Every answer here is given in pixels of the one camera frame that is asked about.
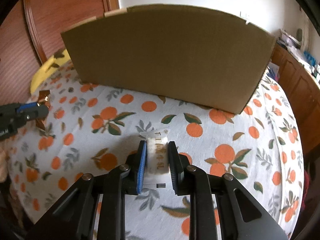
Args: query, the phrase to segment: floral tablecloth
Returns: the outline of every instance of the floral tablecloth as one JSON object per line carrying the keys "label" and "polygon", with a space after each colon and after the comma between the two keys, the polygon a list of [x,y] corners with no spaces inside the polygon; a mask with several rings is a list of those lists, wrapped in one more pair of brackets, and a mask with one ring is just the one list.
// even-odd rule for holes
{"label": "floral tablecloth", "polygon": [[[14,188],[33,222],[83,173],[101,175],[124,163],[137,150],[140,132],[169,126],[179,153],[207,173],[232,173],[288,236],[293,232],[302,199],[302,148],[287,97],[266,75],[240,115],[83,84],[70,61],[29,101],[44,89],[51,91],[46,131],[29,122],[3,143]],[[168,189],[126,196],[126,238],[188,239],[189,208],[189,196]]]}

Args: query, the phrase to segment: gold foil wrapper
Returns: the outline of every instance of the gold foil wrapper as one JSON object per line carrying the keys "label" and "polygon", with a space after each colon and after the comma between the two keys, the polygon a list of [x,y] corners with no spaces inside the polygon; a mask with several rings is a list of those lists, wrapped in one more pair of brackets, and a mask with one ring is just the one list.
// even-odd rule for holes
{"label": "gold foil wrapper", "polygon": [[[38,97],[38,104],[39,105],[46,105],[48,108],[50,108],[50,90],[41,90],[39,91],[39,97]],[[46,117],[45,118],[37,118],[36,119],[36,127],[38,127],[39,129],[45,131],[45,121],[46,121]]]}

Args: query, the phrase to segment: blue gripper pad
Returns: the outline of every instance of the blue gripper pad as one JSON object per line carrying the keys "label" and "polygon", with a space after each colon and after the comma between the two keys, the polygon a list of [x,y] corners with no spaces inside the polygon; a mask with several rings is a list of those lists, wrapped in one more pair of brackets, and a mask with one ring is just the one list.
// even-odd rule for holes
{"label": "blue gripper pad", "polygon": [[25,110],[25,109],[28,109],[28,108],[31,108],[31,107],[34,107],[34,106],[37,106],[37,105],[38,105],[37,102],[33,102],[33,103],[21,105],[21,106],[17,109],[17,113],[20,113],[21,111],[23,111],[23,110]]}
{"label": "blue gripper pad", "polygon": [[147,142],[145,141],[142,148],[140,165],[138,169],[137,193],[140,194],[143,186],[144,168],[146,166]]}

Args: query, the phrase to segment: wooden cabinet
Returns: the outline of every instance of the wooden cabinet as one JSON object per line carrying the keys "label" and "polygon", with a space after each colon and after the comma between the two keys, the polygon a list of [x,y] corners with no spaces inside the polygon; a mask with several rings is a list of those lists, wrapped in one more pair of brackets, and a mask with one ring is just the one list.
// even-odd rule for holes
{"label": "wooden cabinet", "polygon": [[305,121],[298,125],[303,151],[309,153],[318,145],[320,139],[320,104],[316,102]]}
{"label": "wooden cabinet", "polygon": [[283,58],[281,63],[279,68],[279,84],[281,87],[285,87],[285,93],[288,99],[290,99],[295,85],[293,81],[297,79],[300,66],[291,60],[291,58]]}
{"label": "wooden cabinet", "polygon": [[287,50],[276,44],[272,62],[279,68],[279,84],[297,121],[303,155],[320,147],[320,86]]}

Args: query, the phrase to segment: orange fruit print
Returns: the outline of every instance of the orange fruit print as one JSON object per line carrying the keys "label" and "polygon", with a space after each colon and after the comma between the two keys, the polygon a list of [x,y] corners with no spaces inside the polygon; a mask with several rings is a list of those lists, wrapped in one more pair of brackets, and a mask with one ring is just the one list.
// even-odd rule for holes
{"label": "orange fruit print", "polygon": [[65,191],[68,188],[68,181],[65,177],[61,177],[61,179],[59,179],[58,181],[58,187],[59,189]]}
{"label": "orange fruit print", "polygon": [[61,164],[60,158],[56,156],[52,159],[51,168],[53,168],[54,170],[57,170],[60,168],[60,164]]}
{"label": "orange fruit print", "polygon": [[296,153],[294,150],[291,151],[291,159],[295,159],[296,158]]}
{"label": "orange fruit print", "polygon": [[299,201],[296,200],[296,201],[293,203],[293,210],[296,211],[297,208],[298,208],[298,206],[299,206]]}
{"label": "orange fruit print", "polygon": [[188,236],[190,231],[190,218],[186,218],[181,224],[182,232]]}
{"label": "orange fruit print", "polygon": [[53,113],[55,119],[61,119],[64,116],[64,110],[59,108],[57,111]]}
{"label": "orange fruit print", "polygon": [[211,121],[215,122],[216,124],[225,124],[228,119],[235,117],[235,115],[232,113],[212,108],[209,112],[209,117]]}
{"label": "orange fruit print", "polygon": [[97,213],[100,214],[102,202],[98,203]]}
{"label": "orange fruit print", "polygon": [[111,171],[117,166],[118,160],[112,153],[106,153],[100,158],[100,167],[106,171]]}
{"label": "orange fruit print", "polygon": [[191,159],[191,156],[189,154],[187,154],[187,153],[179,153],[179,154],[187,156],[189,163],[192,164],[192,159]]}
{"label": "orange fruit print", "polygon": [[282,157],[283,164],[286,164],[288,159],[287,154],[285,152],[282,152],[281,157]]}
{"label": "orange fruit print", "polygon": [[235,159],[235,151],[230,145],[221,144],[215,149],[214,156],[220,163],[229,163]]}
{"label": "orange fruit print", "polygon": [[294,182],[294,181],[296,180],[296,172],[295,172],[294,170],[292,170],[292,171],[290,172],[290,180],[291,180],[292,182]]}
{"label": "orange fruit print", "polygon": [[260,134],[257,128],[254,126],[249,127],[249,134],[251,135],[252,138],[258,139]]}
{"label": "orange fruit print", "polygon": [[78,173],[78,174],[75,176],[75,181],[77,181],[78,179],[80,179],[82,175],[83,175],[82,172]]}
{"label": "orange fruit print", "polygon": [[200,137],[203,133],[203,129],[201,127],[201,125],[193,122],[187,125],[186,127],[186,131],[188,133],[188,135],[192,136],[192,137]]}
{"label": "orange fruit print", "polygon": [[99,129],[104,124],[104,121],[101,118],[96,118],[92,121],[91,127],[92,129]]}
{"label": "orange fruit print", "polygon": [[250,106],[246,106],[243,110],[247,115],[252,115],[252,108]]}
{"label": "orange fruit print", "polygon": [[214,218],[215,218],[215,221],[216,221],[216,225],[219,225],[220,224],[220,219],[219,219],[219,213],[218,213],[218,209],[217,208],[214,209]]}
{"label": "orange fruit print", "polygon": [[272,176],[272,182],[275,186],[278,186],[281,183],[281,173],[279,171],[276,171]]}
{"label": "orange fruit print", "polygon": [[282,105],[282,103],[280,102],[280,100],[279,100],[278,98],[276,99],[276,103],[277,103],[278,105],[280,105],[280,106]]}
{"label": "orange fruit print", "polygon": [[88,101],[88,106],[89,106],[89,107],[94,107],[97,103],[98,103],[98,99],[97,99],[97,98],[91,98],[91,99]]}
{"label": "orange fruit print", "polygon": [[267,94],[267,93],[264,93],[264,97],[269,99],[269,100],[271,100],[271,96],[269,94]]}
{"label": "orange fruit print", "polygon": [[67,97],[62,97],[62,98],[60,98],[59,103],[62,104],[62,103],[64,103],[66,100],[67,100]]}
{"label": "orange fruit print", "polygon": [[95,84],[84,84],[81,88],[80,91],[82,93],[88,92],[89,90],[93,90],[95,87],[97,87],[98,85]]}
{"label": "orange fruit print", "polygon": [[294,213],[294,209],[292,207],[289,208],[287,213],[285,214],[284,221],[289,222],[293,216],[293,213]]}
{"label": "orange fruit print", "polygon": [[279,108],[275,108],[272,112],[274,112],[277,116],[281,116],[282,112],[280,111]]}
{"label": "orange fruit print", "polygon": [[272,85],[270,85],[270,87],[274,91],[278,91],[279,90],[279,86],[277,84],[272,84]]}
{"label": "orange fruit print", "polygon": [[123,104],[129,104],[133,101],[133,96],[130,94],[126,94],[120,98],[120,102]]}
{"label": "orange fruit print", "polygon": [[39,211],[40,210],[40,205],[39,205],[39,202],[38,202],[38,200],[35,198],[35,199],[33,199],[33,201],[32,201],[32,206],[33,206],[33,209],[35,210],[35,211]]}
{"label": "orange fruit print", "polygon": [[117,115],[117,109],[108,106],[100,112],[100,117],[104,120],[114,119]]}
{"label": "orange fruit print", "polygon": [[23,182],[20,185],[20,190],[22,193],[25,193],[25,191],[26,191],[26,184],[24,184]]}
{"label": "orange fruit print", "polygon": [[226,167],[222,163],[214,163],[210,167],[210,174],[221,177],[227,172]]}
{"label": "orange fruit print", "polygon": [[295,128],[291,129],[291,131],[289,131],[289,140],[291,143],[295,143],[297,141],[298,138],[298,132]]}
{"label": "orange fruit print", "polygon": [[141,108],[145,112],[153,112],[157,108],[157,104],[153,101],[146,101],[141,105]]}
{"label": "orange fruit print", "polygon": [[19,174],[17,174],[17,175],[14,177],[14,182],[15,182],[15,183],[19,183]]}
{"label": "orange fruit print", "polygon": [[77,97],[73,97],[73,98],[71,98],[71,99],[69,100],[69,103],[70,103],[70,104],[73,104],[73,103],[75,103],[77,100],[78,100]]}
{"label": "orange fruit print", "polygon": [[41,139],[39,140],[38,143],[38,149],[41,150],[46,150],[48,147],[50,147],[53,144],[53,137],[52,136],[42,136]]}
{"label": "orange fruit print", "polygon": [[253,100],[253,103],[254,103],[257,107],[261,107],[261,106],[262,106],[261,102],[260,102],[258,99],[256,99],[256,98]]}
{"label": "orange fruit print", "polygon": [[38,179],[38,171],[33,168],[26,169],[27,182],[34,182]]}
{"label": "orange fruit print", "polygon": [[63,138],[63,144],[68,146],[72,142],[73,142],[73,134],[72,133],[66,134]]}

